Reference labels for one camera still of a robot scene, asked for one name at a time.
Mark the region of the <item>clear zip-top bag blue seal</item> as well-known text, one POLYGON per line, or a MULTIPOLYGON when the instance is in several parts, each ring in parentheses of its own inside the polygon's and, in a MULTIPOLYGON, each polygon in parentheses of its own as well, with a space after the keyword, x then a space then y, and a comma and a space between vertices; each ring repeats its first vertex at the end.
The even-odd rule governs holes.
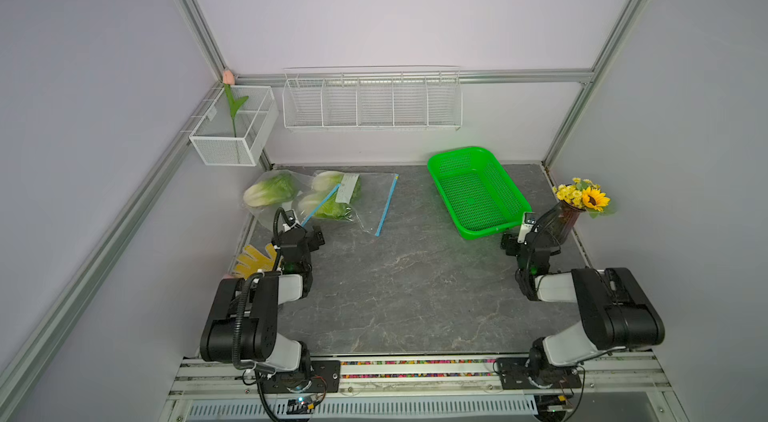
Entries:
MULTIPOLYGON (((351 221, 374 236, 380 236, 390 210, 399 175, 387 172, 351 172, 359 173, 362 182, 360 196, 348 203, 353 209, 351 221)), ((304 220, 302 223, 323 221, 322 219, 304 220)))

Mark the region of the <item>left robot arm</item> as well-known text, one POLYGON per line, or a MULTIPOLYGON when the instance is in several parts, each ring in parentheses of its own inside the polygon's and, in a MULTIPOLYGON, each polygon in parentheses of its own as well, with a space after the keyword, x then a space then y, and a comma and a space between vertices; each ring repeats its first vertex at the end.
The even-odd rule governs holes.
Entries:
POLYGON ((280 207, 273 218, 272 243, 276 260, 267 270, 219 282, 200 338, 200 357, 241 371, 309 379, 309 349, 278 332, 278 309, 308 296, 311 254, 325 239, 318 226, 308 228, 294 211, 280 207))

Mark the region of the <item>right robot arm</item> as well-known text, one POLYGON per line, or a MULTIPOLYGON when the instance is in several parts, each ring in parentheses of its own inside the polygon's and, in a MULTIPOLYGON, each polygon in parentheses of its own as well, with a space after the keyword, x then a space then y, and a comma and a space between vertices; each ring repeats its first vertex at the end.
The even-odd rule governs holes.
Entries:
POLYGON ((614 351, 657 346, 666 336, 661 316, 629 269, 551 271, 550 259, 565 237, 565 229, 557 227, 564 208, 557 204, 542 216, 525 212, 518 234, 505 234, 501 241, 517 261, 515 279, 528 300, 578 307, 578 322, 533 342, 526 362, 531 378, 614 351))

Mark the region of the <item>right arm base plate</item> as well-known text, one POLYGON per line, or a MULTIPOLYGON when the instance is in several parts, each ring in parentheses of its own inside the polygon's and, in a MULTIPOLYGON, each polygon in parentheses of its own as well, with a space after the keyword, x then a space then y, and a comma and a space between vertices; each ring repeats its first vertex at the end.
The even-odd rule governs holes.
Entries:
POLYGON ((580 389, 580 371, 575 367, 536 368, 528 357, 501 357, 493 363, 504 390, 580 389))

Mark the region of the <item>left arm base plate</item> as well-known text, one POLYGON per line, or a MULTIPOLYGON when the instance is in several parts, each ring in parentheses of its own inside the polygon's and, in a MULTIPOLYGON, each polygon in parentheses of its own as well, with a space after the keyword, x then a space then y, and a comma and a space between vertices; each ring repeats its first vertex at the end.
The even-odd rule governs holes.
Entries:
POLYGON ((261 380, 266 394, 337 393, 341 382, 338 359, 312 359, 309 371, 277 372, 261 380))

